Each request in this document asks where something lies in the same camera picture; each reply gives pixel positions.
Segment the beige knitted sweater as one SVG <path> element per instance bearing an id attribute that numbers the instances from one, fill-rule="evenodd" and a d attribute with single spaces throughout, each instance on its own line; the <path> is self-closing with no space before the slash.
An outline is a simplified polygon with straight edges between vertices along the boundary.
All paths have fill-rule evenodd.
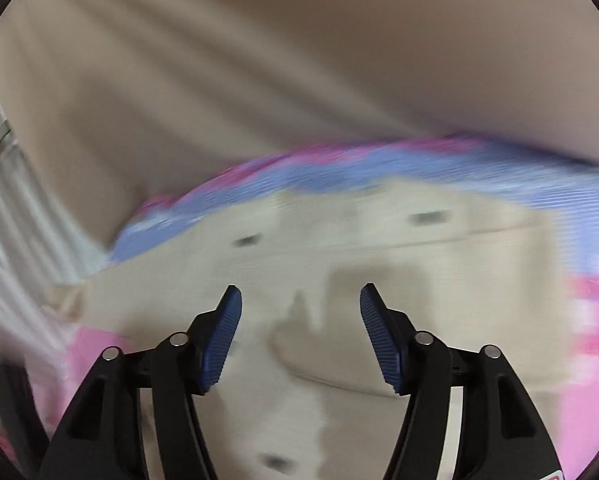
<path id="1" fill-rule="evenodd" d="M 362 322 L 363 286 L 448 346 L 498 346 L 549 430 L 566 382 L 569 303 L 548 211 L 450 186 L 276 192 L 57 286 L 49 311 L 156 346 L 217 306 L 243 313 L 220 382 L 196 400 L 222 479 L 378 479 L 406 411 Z"/>

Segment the white satin curtain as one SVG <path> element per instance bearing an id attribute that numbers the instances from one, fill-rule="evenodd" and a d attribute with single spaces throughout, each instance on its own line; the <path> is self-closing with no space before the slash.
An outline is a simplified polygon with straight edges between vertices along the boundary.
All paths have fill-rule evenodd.
<path id="1" fill-rule="evenodd" d="M 106 249 L 34 173 L 0 104 L 0 351 L 40 361 L 61 354 L 69 330 L 43 309 L 46 295 L 106 262 Z"/>

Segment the pink floral bed sheet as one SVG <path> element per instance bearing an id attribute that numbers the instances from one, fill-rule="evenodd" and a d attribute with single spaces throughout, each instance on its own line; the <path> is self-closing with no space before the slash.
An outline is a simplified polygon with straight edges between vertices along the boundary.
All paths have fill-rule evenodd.
<path id="1" fill-rule="evenodd" d="M 118 238 L 109 266 L 168 242 L 216 211 L 276 192 L 353 192 L 385 180 L 422 181 L 479 192 L 553 215 L 569 303 L 567 379 L 559 392 L 557 428 L 549 430 L 566 478 L 599 452 L 599 166 L 491 140 L 315 148 L 237 166 L 178 198 L 151 200 Z M 80 326 L 77 370 L 86 373 L 121 336 Z"/>

